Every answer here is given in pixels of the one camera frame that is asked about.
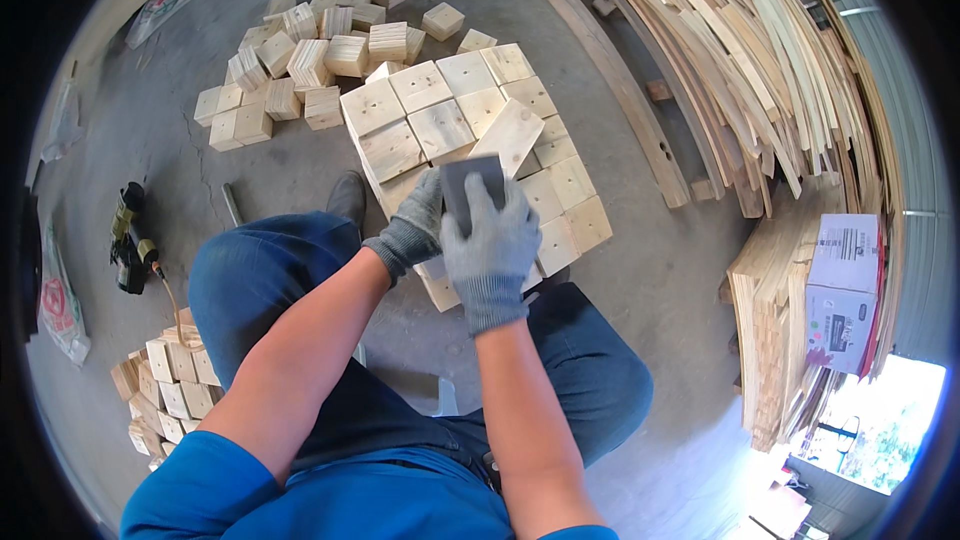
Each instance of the black shoe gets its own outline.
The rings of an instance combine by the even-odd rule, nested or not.
[[[326,211],[330,215],[347,218],[362,233],[363,216],[367,212],[367,189],[363,176],[356,171],[346,171],[337,178],[330,190],[330,198],[326,199]]]
[[[570,265],[567,265],[548,278],[543,278],[540,283],[524,292],[523,298],[527,298],[534,293],[546,294],[546,292],[550,289],[556,288],[560,284],[564,284],[566,282],[570,282]]]

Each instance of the concrete floor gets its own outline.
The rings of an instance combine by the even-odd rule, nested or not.
[[[54,217],[93,348],[77,369],[42,331],[28,347],[30,366],[68,474],[107,528],[116,528],[149,461],[130,444],[128,410],[109,371],[173,323],[156,280],[142,296],[114,285],[108,227],[118,191],[130,180],[146,187],[145,224],[183,305],[197,249],[232,225],[221,184],[233,185],[240,211],[254,220],[321,208],[337,175],[359,169],[342,126],[315,133],[302,120],[287,121],[274,126],[267,142],[222,154],[206,146],[208,131],[192,119],[197,94],[222,83],[228,58],[267,1],[193,0],[136,51],[121,32],[103,62],[97,94],[84,97],[86,138],[39,174],[40,216]],[[739,426],[731,386],[738,360],[727,351],[734,313],[715,298],[752,222],[741,218],[732,193],[719,203],[666,208],[610,89],[546,0],[407,0],[390,20],[418,26],[426,9],[443,1],[466,15],[466,25],[447,42],[428,38],[423,57],[453,54],[467,28],[520,42],[613,228],[610,241],[573,264],[572,278],[650,366],[655,396],[640,431],[587,472],[592,496],[623,538],[723,537],[751,493],[769,484],[771,464],[749,449]],[[622,20],[608,29],[641,83],[658,77]],[[658,115],[687,179],[702,174],[676,106]],[[366,231],[384,224],[382,212],[371,208]],[[461,413],[472,410],[479,379],[462,319],[460,307],[438,313],[419,281],[404,279],[366,329],[369,363],[450,378]]]

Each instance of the blue jeans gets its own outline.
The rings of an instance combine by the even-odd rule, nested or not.
[[[360,249],[353,222],[326,212],[247,223],[210,239],[194,260],[189,301],[223,388],[270,327]],[[527,320],[559,404],[590,465],[617,448],[650,411],[653,378],[573,283],[540,295]],[[351,359],[319,410],[292,473],[372,451],[422,447],[486,479],[483,409],[426,417]]]

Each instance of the gray knit glove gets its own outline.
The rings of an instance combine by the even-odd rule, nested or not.
[[[520,185],[504,180],[507,201],[497,210],[478,173],[463,184],[473,232],[464,238],[456,219],[443,216],[439,241],[446,274],[460,295],[471,336],[524,319],[521,287],[541,244],[540,217],[530,209]]]
[[[390,224],[378,236],[364,240],[363,246],[372,249],[390,271],[391,288],[406,270],[440,254],[443,204],[440,171],[427,169],[390,217]]]

